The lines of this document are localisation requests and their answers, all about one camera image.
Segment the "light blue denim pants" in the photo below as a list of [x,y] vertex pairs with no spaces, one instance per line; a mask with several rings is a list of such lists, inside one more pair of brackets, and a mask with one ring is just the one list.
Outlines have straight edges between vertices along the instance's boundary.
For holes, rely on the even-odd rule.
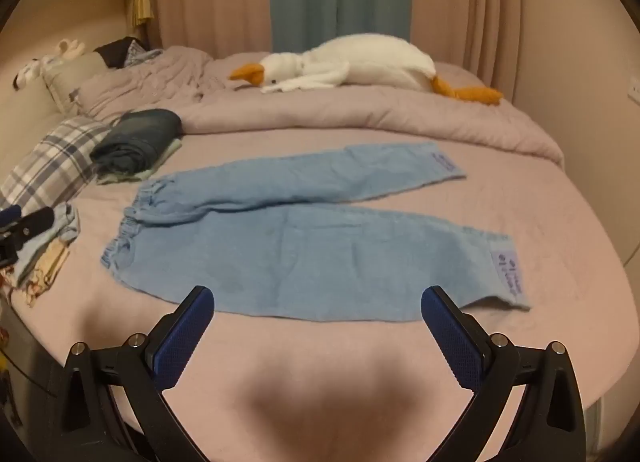
[[178,303],[206,286],[247,316],[416,321],[429,286],[525,309],[509,237],[369,205],[463,178],[431,142],[186,170],[140,186],[101,260],[129,289]]

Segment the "pile of light clothes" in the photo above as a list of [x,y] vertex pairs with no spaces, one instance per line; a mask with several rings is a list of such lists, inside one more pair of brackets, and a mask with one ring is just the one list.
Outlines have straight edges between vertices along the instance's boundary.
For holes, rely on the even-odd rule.
[[21,292],[29,307],[51,289],[79,234],[79,216],[72,204],[58,204],[53,215],[52,227],[29,240],[17,253],[17,262],[6,271],[10,288]]

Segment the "plaid checked pillow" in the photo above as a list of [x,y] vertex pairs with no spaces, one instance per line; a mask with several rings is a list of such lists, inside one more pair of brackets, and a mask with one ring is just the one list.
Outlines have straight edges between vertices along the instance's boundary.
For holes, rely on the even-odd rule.
[[110,130],[84,116],[58,124],[2,182],[1,207],[17,205],[28,214],[73,200],[96,174],[90,154]]

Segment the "beige pillow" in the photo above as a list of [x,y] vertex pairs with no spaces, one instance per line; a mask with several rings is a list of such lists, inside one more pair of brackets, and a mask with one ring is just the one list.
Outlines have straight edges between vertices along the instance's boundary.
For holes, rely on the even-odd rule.
[[43,72],[42,77],[58,110],[74,116],[78,113],[76,97],[79,87],[89,78],[107,70],[102,56],[97,52],[89,52],[74,60],[62,61],[51,66]]

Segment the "folded dark blue jeans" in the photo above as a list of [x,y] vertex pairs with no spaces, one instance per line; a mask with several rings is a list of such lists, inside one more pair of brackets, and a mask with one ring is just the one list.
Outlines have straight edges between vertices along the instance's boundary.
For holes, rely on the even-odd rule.
[[129,112],[93,148],[90,159],[99,175],[138,174],[149,170],[181,135],[181,118],[171,110]]

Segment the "pink bed sheet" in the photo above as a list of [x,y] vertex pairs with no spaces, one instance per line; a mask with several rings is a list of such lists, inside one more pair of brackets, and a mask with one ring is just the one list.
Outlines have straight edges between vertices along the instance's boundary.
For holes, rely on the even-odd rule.
[[[639,326],[624,268],[592,209],[554,161],[444,141],[464,171],[374,200],[372,208],[430,215],[491,240],[488,266],[512,260],[526,310],[473,308],[490,332],[544,347],[563,343],[582,402],[625,373]],[[12,304],[56,360],[70,346],[122,343],[171,304],[121,286],[102,265],[134,184],[92,184],[75,199],[80,233],[52,288]],[[309,322],[217,314],[178,385],[166,395],[215,461],[422,461],[470,395],[422,321]]]

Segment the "small white plush toy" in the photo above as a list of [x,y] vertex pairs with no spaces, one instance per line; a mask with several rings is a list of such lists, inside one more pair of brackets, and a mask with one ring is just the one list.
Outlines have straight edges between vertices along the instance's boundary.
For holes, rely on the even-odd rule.
[[86,44],[80,40],[60,40],[50,54],[33,58],[17,72],[12,83],[13,89],[16,92],[24,89],[47,70],[82,56],[85,50]]

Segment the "folded pale green garment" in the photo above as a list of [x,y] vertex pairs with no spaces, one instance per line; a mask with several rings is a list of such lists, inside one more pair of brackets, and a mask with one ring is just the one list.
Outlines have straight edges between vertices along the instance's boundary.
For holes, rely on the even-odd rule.
[[149,179],[175,152],[182,147],[180,139],[175,138],[165,151],[162,152],[156,162],[147,170],[142,170],[134,174],[107,173],[96,178],[98,185],[120,184],[121,182],[144,182]]

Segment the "dark clothes at headboard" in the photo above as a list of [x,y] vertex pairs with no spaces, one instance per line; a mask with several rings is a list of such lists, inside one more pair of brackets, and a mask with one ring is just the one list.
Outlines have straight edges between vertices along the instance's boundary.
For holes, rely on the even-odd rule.
[[136,66],[161,55],[161,49],[149,49],[137,37],[127,36],[97,47],[95,50],[110,69]]

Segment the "mauve quilted duvet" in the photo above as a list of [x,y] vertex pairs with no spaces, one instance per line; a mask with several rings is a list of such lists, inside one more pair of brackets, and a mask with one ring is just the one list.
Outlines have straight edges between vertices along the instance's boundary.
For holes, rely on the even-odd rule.
[[480,144],[539,156],[563,165],[559,145],[528,115],[501,101],[496,106],[449,99],[390,86],[338,86],[264,94],[228,74],[255,54],[215,59],[172,46],[129,68],[109,70],[83,82],[79,111],[101,122],[125,113],[163,108],[178,114],[189,134],[282,128],[370,128]]

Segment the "yellow hanging fabric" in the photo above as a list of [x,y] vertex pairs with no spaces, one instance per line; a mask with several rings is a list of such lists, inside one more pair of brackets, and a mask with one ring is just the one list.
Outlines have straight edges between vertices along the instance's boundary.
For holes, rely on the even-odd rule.
[[134,30],[154,17],[151,0],[130,0],[129,12],[130,24]]

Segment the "pink curtain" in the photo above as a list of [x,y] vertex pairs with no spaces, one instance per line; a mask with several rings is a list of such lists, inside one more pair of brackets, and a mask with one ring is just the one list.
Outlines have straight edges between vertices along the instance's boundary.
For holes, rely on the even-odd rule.
[[[216,58],[273,50],[270,0],[151,2],[149,37],[156,46],[189,46]],[[412,0],[407,40],[511,96],[521,11],[522,0]]]

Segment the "white goose plush toy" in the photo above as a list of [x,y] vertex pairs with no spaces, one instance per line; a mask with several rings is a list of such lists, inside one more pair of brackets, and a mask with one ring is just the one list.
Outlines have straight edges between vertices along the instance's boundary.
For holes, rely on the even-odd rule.
[[301,52],[273,52],[229,75],[264,92],[294,92],[342,85],[390,86],[434,92],[447,98],[495,106],[502,93],[486,86],[454,88],[437,73],[434,60],[402,38],[352,34]]

